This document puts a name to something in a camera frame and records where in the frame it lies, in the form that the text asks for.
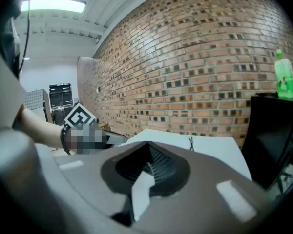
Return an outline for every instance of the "ceiling light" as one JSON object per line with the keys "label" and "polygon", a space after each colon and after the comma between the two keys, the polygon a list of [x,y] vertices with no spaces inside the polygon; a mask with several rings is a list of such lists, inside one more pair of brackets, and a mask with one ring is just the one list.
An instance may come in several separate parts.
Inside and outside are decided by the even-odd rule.
{"label": "ceiling light", "polygon": [[[83,12],[86,4],[72,0],[30,0],[30,10],[68,10]],[[28,10],[28,1],[22,2],[21,11]]]}

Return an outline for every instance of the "black wristband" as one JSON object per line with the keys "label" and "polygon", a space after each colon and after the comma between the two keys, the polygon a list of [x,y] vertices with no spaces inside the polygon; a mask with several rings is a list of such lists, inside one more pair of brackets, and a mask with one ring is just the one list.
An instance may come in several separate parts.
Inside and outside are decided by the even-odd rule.
{"label": "black wristband", "polygon": [[64,151],[68,155],[70,155],[70,152],[69,152],[69,149],[67,148],[66,143],[65,143],[65,136],[67,135],[67,132],[68,132],[69,129],[70,129],[70,126],[65,124],[63,126],[63,128],[61,129],[61,134],[60,134],[61,144],[62,144],[62,146],[64,148]]}

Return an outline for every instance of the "green plastic bottle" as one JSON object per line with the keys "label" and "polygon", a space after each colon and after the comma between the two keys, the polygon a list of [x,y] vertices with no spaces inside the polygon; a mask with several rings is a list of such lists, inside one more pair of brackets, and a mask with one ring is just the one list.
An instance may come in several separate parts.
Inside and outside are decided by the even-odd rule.
{"label": "green plastic bottle", "polygon": [[277,49],[278,60],[274,63],[277,78],[278,96],[280,98],[293,98],[293,69],[291,62],[282,57],[281,49]]}

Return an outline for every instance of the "brick wall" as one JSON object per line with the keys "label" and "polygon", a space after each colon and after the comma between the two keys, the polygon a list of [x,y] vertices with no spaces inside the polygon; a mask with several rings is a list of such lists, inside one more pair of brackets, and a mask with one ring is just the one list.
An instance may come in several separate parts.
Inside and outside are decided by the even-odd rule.
{"label": "brick wall", "polygon": [[293,27],[274,0],[149,0],[79,59],[79,98],[127,137],[151,128],[242,146],[251,96],[275,91],[277,48],[293,65]]}

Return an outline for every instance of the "white tabletop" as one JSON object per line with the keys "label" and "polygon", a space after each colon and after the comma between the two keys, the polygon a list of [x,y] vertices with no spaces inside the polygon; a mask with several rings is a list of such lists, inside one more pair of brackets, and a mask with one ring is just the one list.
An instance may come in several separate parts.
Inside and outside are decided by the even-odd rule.
{"label": "white tabletop", "polygon": [[[184,149],[190,149],[191,144],[188,138],[189,136],[190,135],[180,135],[152,129],[144,129],[122,145],[140,141],[153,141],[178,146]],[[235,169],[249,180],[252,180],[249,168],[244,160],[241,150],[232,137],[193,135],[192,137],[195,152],[215,157]]]}

